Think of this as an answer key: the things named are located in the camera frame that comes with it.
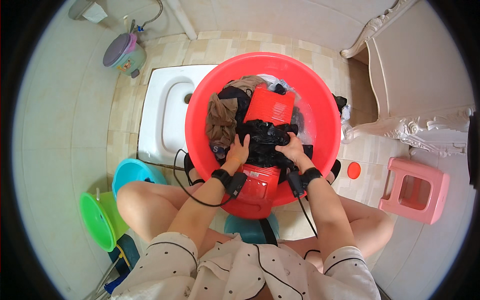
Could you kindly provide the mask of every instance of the tissue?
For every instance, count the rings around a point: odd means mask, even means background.
[[[105,19],[107,14],[100,5],[98,5],[96,2],[93,2],[93,5],[86,10],[82,16],[84,16],[87,20],[97,24]]]

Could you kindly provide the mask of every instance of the white pipe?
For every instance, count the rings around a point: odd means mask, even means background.
[[[183,30],[185,30],[185,33],[187,34],[188,38],[191,41],[194,41],[197,39],[197,34],[195,33],[195,30],[193,29],[192,24],[188,20],[187,14],[183,10],[180,1],[179,0],[167,0],[168,5],[170,8],[173,10],[173,13],[177,17],[177,20],[179,21],[180,25],[183,27]]]

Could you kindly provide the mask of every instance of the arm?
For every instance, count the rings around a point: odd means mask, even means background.
[[[289,132],[289,135],[290,143],[275,149],[291,159],[303,174],[315,165],[304,154],[300,139],[292,132]],[[344,246],[356,247],[347,215],[330,184],[324,178],[316,178],[310,181],[307,191],[323,261],[336,249]]]
[[[221,167],[231,176],[241,164],[247,161],[249,143],[249,135],[245,136],[244,146],[240,144],[238,135],[235,136],[235,143],[230,146],[227,161]],[[225,187],[222,182],[217,178],[210,178],[193,193],[193,197],[207,204],[215,205],[221,203],[224,194]],[[196,202],[192,198],[188,198],[167,231],[186,235],[193,240],[197,249],[199,249],[217,209],[218,207],[209,207]]]

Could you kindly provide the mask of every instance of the thigh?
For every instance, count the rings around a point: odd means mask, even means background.
[[[352,227],[357,248],[363,257],[366,258],[384,247],[393,232],[390,217],[375,207],[342,196],[339,198]],[[318,267],[317,260],[320,256],[314,252],[320,251],[320,245],[316,237],[286,241],[284,244],[302,257],[308,252],[307,260],[312,260],[311,262]]]
[[[201,184],[186,187],[194,193]],[[150,242],[170,227],[178,210],[188,199],[180,187],[134,181],[126,184],[117,193],[117,206],[125,223],[146,242]],[[217,241],[224,243],[231,238],[207,229],[200,247],[199,257],[215,246]]]

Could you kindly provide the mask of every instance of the purple lid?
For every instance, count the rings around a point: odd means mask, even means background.
[[[131,37],[128,33],[122,33],[116,39],[114,39],[105,51],[105,55],[103,56],[103,65],[106,67],[113,65],[128,47],[130,39]]]

